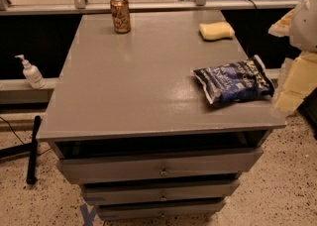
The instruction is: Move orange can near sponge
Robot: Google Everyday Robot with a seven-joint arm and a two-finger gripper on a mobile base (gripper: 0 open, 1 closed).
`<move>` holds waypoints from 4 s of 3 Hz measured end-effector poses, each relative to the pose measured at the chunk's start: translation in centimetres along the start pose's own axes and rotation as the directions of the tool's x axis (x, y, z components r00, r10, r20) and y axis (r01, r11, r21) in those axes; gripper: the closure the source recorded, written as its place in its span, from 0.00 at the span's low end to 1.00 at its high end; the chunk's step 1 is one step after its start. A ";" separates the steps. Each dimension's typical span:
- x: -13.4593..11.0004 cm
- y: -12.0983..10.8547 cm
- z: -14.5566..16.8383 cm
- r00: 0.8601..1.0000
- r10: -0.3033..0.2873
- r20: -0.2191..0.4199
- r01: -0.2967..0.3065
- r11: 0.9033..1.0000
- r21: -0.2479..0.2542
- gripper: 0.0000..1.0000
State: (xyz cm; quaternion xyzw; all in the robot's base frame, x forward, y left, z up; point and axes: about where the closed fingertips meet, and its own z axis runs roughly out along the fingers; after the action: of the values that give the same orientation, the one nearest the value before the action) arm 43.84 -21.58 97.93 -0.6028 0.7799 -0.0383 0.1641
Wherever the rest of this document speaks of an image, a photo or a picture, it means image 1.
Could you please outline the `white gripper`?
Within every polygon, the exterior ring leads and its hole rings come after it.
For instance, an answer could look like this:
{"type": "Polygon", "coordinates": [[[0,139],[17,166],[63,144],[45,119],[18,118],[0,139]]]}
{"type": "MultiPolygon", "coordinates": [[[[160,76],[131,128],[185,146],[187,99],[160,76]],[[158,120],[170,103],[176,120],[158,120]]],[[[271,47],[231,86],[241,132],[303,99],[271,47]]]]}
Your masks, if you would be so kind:
{"type": "Polygon", "coordinates": [[[273,109],[289,115],[317,88],[317,54],[311,53],[317,51],[317,0],[300,0],[294,10],[270,26],[268,33],[289,36],[292,46],[305,51],[284,61],[273,96],[273,109]]]}

